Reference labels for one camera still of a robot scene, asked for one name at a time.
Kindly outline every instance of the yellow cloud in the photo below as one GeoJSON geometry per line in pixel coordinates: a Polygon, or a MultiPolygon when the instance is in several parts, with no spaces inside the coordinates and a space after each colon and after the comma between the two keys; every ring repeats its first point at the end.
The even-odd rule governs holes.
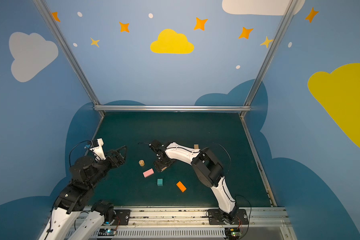
{"type": "Polygon", "coordinates": [[[191,53],[195,47],[188,42],[184,34],[177,33],[172,29],[163,30],[157,38],[157,41],[151,43],[151,51],[154,53],[191,53]]]}
{"type": "Polygon", "coordinates": [[[316,100],[360,147],[360,63],[351,63],[331,74],[317,72],[308,81],[316,100]]]}

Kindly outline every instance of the orange block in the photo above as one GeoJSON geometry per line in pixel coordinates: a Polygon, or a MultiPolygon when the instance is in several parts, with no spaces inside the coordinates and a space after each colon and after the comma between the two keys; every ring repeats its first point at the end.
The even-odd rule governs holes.
{"type": "Polygon", "coordinates": [[[179,181],[176,185],[178,186],[178,188],[179,188],[182,192],[184,192],[184,191],[187,189],[187,188],[182,184],[181,181],[179,181]]]}

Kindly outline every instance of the dark green mat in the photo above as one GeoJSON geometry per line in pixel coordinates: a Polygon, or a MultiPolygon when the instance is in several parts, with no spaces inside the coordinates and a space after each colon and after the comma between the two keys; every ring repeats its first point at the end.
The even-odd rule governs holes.
{"type": "MultiPolygon", "coordinates": [[[[104,152],[123,145],[128,147],[126,163],[109,171],[100,182],[95,195],[89,201],[99,199],[112,202],[115,206],[205,206],[217,207],[212,190],[203,185],[193,168],[181,161],[159,173],[153,166],[155,154],[148,145],[138,142],[175,141],[193,148],[210,146],[224,164],[224,172],[229,169],[226,184],[232,196],[245,196],[253,207],[270,207],[269,198],[240,118],[236,113],[107,113],[96,138],[104,140],[104,152]],[[226,152],[214,143],[225,147],[231,156],[231,167],[226,152]],[[139,166],[139,160],[145,166],[139,166]],[[144,178],[143,172],[153,168],[155,173],[144,178]],[[163,179],[163,186],[157,179],[163,179]],[[181,181],[187,190],[182,193],[176,183],[181,181]]],[[[241,197],[240,207],[249,207],[241,197]]]]}

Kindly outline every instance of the yellow star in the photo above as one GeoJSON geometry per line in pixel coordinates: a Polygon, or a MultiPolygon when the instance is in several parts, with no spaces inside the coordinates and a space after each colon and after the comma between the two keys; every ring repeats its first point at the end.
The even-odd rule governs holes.
{"type": "Polygon", "coordinates": [[[194,30],[201,29],[204,31],[204,25],[205,25],[206,21],[208,21],[208,19],[200,20],[200,19],[196,18],[196,26],[195,26],[194,30]]]}
{"type": "Polygon", "coordinates": [[[264,43],[262,43],[262,44],[260,44],[260,46],[261,46],[261,45],[265,45],[265,46],[267,46],[267,48],[268,48],[269,43],[270,43],[270,42],[272,42],[272,41],[273,41],[273,39],[269,40],[269,39],[268,39],[268,36],[266,36],[265,38],[266,38],[266,39],[265,39],[265,42],[264,42],[264,43]]]}
{"type": "Polygon", "coordinates": [[[123,23],[121,23],[121,22],[119,22],[119,23],[120,23],[120,26],[121,26],[120,32],[126,31],[127,33],[129,33],[129,30],[128,30],[128,25],[129,25],[129,23],[126,23],[126,24],[123,24],[123,23]]]}
{"type": "Polygon", "coordinates": [[[250,37],[250,33],[251,33],[252,30],[253,30],[253,28],[252,28],[252,29],[246,29],[246,28],[243,27],[243,32],[242,32],[241,35],[239,36],[239,39],[240,39],[240,38],[246,38],[246,39],[248,39],[248,38],[250,37]]]}
{"type": "Polygon", "coordinates": [[[309,15],[305,18],[305,20],[309,20],[309,22],[311,23],[313,18],[316,16],[316,14],[318,14],[319,12],[316,12],[315,10],[311,10],[311,12],[309,13],[309,15]]]}
{"type": "Polygon", "coordinates": [[[97,47],[99,47],[99,46],[97,45],[97,42],[100,41],[100,40],[95,41],[95,40],[93,40],[92,38],[91,38],[91,40],[92,40],[91,45],[96,45],[97,47]]]}
{"type": "Polygon", "coordinates": [[[60,22],[60,19],[58,18],[58,12],[52,13],[52,16],[56,21],[60,22]]]}

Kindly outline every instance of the pink block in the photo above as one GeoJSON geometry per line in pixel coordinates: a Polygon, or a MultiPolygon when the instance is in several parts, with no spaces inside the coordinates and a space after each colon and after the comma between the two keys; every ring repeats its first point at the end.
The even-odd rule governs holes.
{"type": "Polygon", "coordinates": [[[152,174],[154,174],[154,170],[151,168],[148,171],[143,172],[144,177],[148,177],[151,176],[152,174]]]}

